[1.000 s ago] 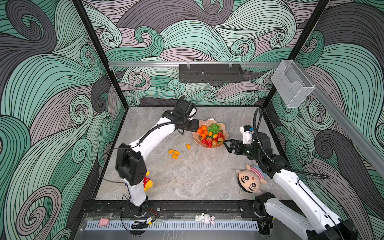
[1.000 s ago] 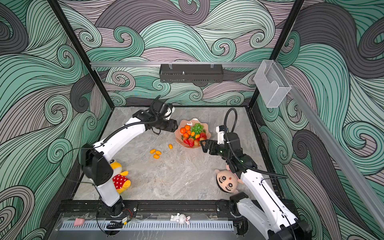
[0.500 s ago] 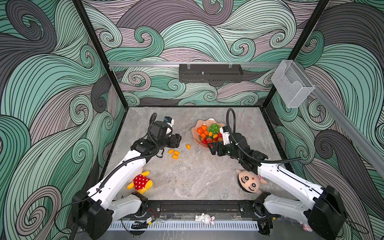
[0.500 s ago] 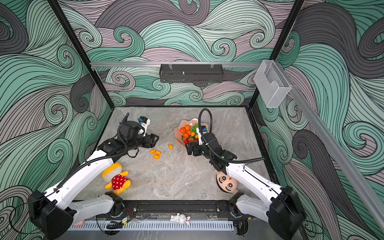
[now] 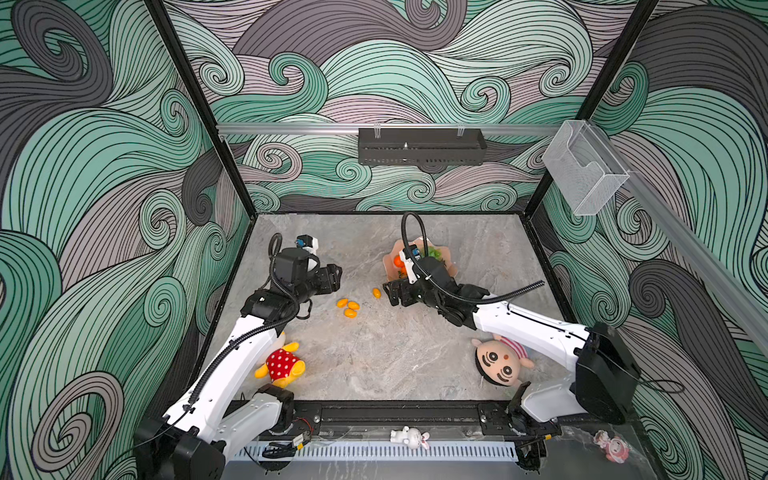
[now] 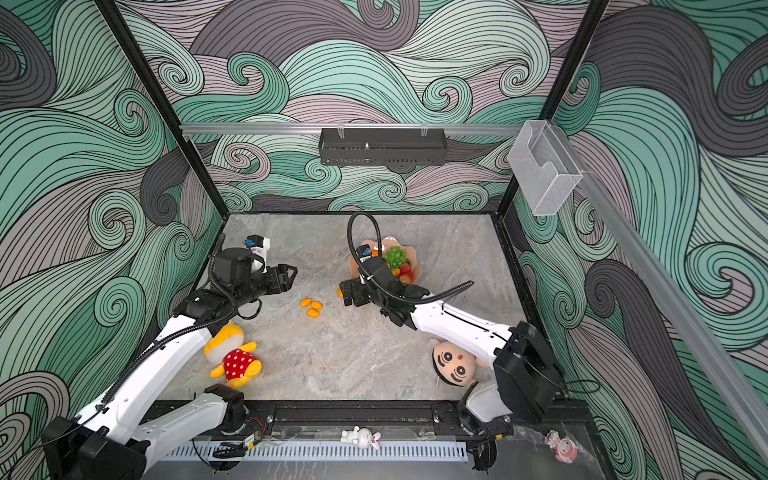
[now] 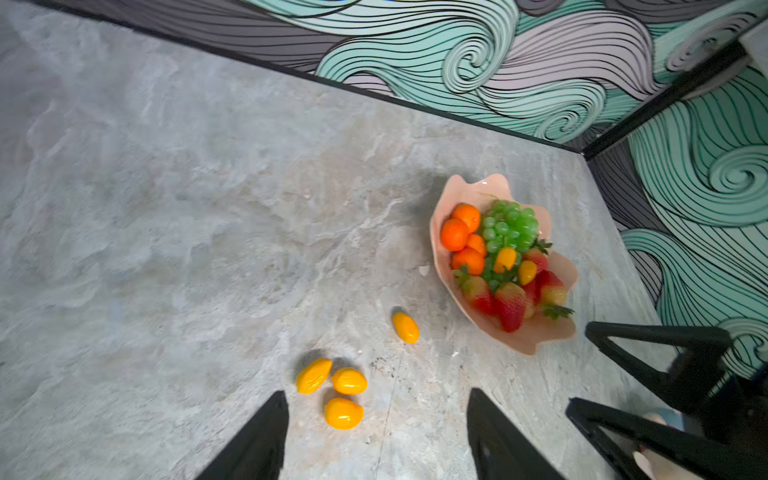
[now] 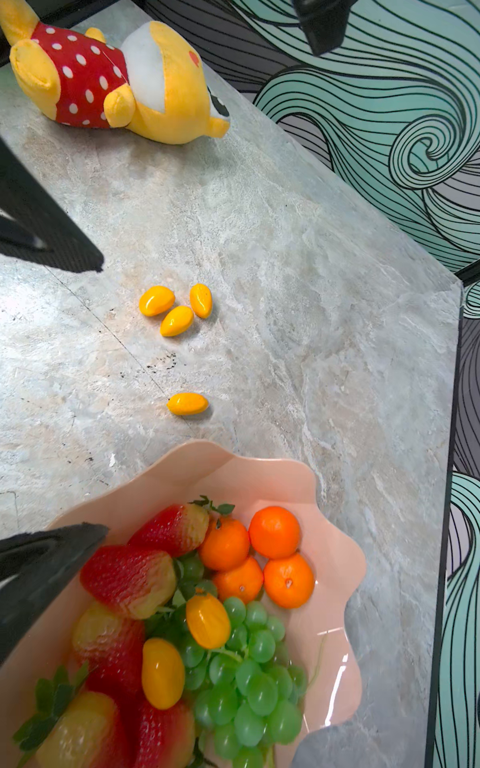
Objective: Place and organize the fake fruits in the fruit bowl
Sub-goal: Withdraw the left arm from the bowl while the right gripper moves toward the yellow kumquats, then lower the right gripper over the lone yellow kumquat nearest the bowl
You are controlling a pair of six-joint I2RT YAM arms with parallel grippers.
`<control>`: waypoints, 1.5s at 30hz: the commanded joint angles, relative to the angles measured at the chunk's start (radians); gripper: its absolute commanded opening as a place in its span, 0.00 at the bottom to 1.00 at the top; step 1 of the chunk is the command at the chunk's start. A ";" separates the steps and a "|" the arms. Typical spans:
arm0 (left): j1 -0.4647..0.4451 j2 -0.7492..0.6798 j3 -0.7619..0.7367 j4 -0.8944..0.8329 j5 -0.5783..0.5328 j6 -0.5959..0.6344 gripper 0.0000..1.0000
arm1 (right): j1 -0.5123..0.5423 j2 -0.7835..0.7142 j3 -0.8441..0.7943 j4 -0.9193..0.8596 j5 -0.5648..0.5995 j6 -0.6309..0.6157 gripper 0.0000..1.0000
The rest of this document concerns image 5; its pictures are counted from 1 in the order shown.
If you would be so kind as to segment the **green grape bunch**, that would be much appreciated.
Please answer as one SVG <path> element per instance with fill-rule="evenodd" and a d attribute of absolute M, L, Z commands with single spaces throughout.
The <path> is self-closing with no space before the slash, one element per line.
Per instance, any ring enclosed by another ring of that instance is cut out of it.
<path fill-rule="evenodd" d="M 427 255 L 430 258 L 434 258 L 434 259 L 436 259 L 438 261 L 441 261 L 441 262 L 444 261 L 444 256 L 443 256 L 442 251 L 439 248 L 436 248 L 434 246 L 429 245 L 427 247 Z"/>

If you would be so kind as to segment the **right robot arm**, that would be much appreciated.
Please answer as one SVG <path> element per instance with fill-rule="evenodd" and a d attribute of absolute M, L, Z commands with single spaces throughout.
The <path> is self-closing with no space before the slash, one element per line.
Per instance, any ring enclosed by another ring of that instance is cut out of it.
<path fill-rule="evenodd" d="M 679 381 L 643 378 L 629 348 L 609 325 L 569 323 L 514 304 L 541 287 L 540 282 L 502 295 L 457 283 L 448 255 L 433 256 L 435 247 L 427 235 L 408 240 L 409 219 L 421 218 L 411 212 L 401 218 L 400 238 L 389 260 L 401 276 L 383 286 L 391 304 L 420 303 L 454 326 L 488 334 L 489 340 L 475 342 L 474 362 L 486 382 L 515 388 L 513 409 L 539 423 L 586 414 L 623 424 L 638 388 L 684 393 Z"/>

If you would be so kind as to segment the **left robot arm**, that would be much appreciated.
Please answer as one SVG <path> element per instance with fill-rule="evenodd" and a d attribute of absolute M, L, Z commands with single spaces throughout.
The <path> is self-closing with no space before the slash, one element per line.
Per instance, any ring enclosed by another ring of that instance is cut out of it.
<path fill-rule="evenodd" d="M 271 373 L 285 358 L 284 328 L 306 320 L 315 295 L 339 290 L 342 270 L 321 264 L 319 242 L 300 235 L 294 246 L 282 237 L 269 243 L 268 279 L 245 301 L 218 353 L 189 389 L 158 418 L 146 418 L 131 449 L 140 479 L 219 479 L 225 468 L 255 438 L 291 423 L 293 395 L 272 383 L 245 404 L 231 402 L 257 369 Z"/>

